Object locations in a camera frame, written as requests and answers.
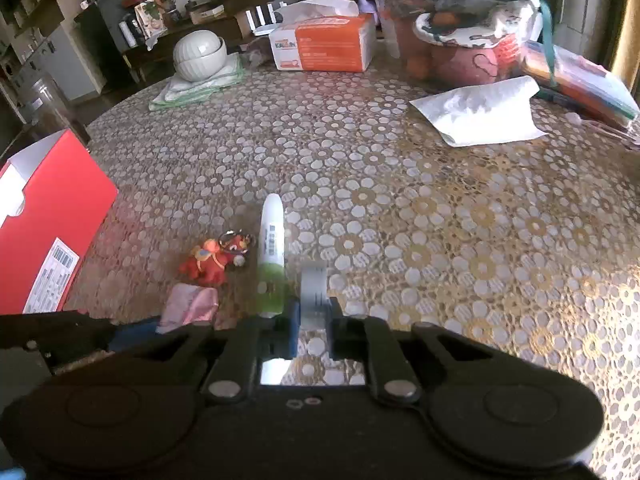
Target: green and white marker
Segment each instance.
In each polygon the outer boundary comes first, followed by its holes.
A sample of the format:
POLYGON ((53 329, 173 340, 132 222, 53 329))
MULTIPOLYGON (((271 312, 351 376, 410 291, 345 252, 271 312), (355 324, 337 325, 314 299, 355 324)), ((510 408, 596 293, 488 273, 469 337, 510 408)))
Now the green and white marker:
POLYGON ((284 274, 284 208, 277 193, 262 206, 258 239, 257 313, 263 317, 282 314, 287 295, 284 274))

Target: white paper towel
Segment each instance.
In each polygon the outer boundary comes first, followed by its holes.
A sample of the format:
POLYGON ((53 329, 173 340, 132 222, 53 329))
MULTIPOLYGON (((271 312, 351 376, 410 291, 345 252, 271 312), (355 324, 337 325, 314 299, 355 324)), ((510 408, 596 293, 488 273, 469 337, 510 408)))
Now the white paper towel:
POLYGON ((301 22, 323 16, 357 16, 358 4, 352 0, 304 0, 285 7, 277 12, 282 15, 282 24, 301 22))
POLYGON ((540 87, 531 76, 467 86, 411 101, 453 147, 531 140, 545 135, 529 99, 540 87))

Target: white bowl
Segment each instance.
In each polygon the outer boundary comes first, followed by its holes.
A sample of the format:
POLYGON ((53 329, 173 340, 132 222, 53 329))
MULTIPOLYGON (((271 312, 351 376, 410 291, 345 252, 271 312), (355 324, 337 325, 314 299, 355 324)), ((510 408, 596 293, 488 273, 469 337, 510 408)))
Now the white bowl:
POLYGON ((220 44, 220 38, 210 30, 196 30, 175 44, 174 64, 213 54, 220 44))
POLYGON ((178 75, 196 83, 198 81, 204 81, 209 79, 212 75, 218 72, 226 63, 226 44, 225 40, 222 40, 220 48, 213 54, 208 56, 199 57, 197 59, 189 59, 182 63, 175 64, 175 70, 178 75))

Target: pink pouch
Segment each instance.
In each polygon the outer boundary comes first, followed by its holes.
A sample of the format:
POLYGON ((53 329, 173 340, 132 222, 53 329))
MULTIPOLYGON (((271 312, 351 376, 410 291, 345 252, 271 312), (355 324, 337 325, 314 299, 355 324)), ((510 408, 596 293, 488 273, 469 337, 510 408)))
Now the pink pouch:
POLYGON ((195 321, 213 324, 217 312, 218 291, 215 288, 177 283, 171 289, 156 332, 164 334, 195 321))

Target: red plush figure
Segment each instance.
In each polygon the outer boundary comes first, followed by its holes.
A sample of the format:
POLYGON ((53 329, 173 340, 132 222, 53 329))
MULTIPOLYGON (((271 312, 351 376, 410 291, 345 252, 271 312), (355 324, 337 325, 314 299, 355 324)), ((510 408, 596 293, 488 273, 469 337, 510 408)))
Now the red plush figure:
POLYGON ((191 256, 180 266, 180 273, 186 274, 201 286, 222 285, 226 282, 226 265, 230 262, 236 267, 244 265, 244 256, 238 255, 236 251, 246 251, 247 248, 247 240, 239 234, 233 236, 223 247, 216 240, 209 239, 202 247, 193 248, 191 256))

